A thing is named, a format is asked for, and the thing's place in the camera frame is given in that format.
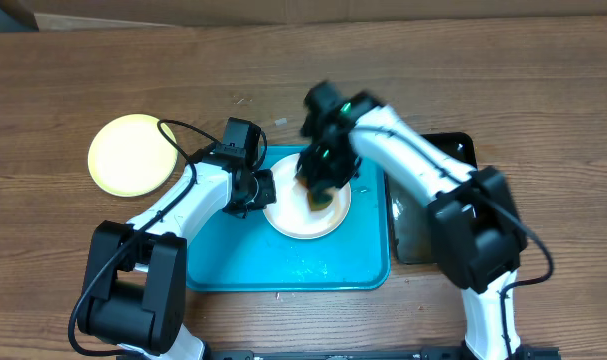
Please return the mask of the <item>white plate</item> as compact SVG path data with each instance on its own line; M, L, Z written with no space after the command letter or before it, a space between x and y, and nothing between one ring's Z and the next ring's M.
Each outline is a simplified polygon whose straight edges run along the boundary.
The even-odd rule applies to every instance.
M309 192L295 178L299 157L298 153L288 155L270 168L276 202L263 212L280 233L295 239L316 239L336 230L346 218L351 206L351 187L347 184L341 189L331 188L329 204L313 210L308 201Z

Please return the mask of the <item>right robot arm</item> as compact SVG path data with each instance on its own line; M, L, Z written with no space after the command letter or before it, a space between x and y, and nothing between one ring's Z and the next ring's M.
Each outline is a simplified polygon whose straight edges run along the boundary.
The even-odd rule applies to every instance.
M527 246L505 176L447 155L367 92L347 99L329 82L309 90L301 128L310 145L296 177L309 201L328 203L332 188L356 176L362 160L381 167L424 211L432 258L462 291L465 346L477 359L511 359L521 341L511 288Z

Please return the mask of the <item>green yellow sponge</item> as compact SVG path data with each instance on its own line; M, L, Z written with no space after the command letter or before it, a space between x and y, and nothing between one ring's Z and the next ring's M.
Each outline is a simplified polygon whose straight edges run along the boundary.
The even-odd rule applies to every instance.
M307 202L311 211L321 211L329 207L334 199L333 186L327 183L307 185Z

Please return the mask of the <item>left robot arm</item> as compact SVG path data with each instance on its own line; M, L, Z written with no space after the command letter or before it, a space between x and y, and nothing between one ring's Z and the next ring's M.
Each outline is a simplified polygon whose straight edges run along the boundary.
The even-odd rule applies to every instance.
M270 170L253 170L240 150L210 146L150 209L127 223L102 222L94 231L82 294L68 338L85 356L76 332L113 345L127 359L206 359L206 343L183 323L189 244L216 213L244 216L276 200Z

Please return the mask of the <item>yellow-green plate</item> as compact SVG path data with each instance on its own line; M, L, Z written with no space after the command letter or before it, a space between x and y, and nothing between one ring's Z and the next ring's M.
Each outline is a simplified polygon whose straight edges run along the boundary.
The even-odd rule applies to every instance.
M178 160L176 137L159 119L128 114L105 125L89 147L87 166L103 191L137 197L160 187Z

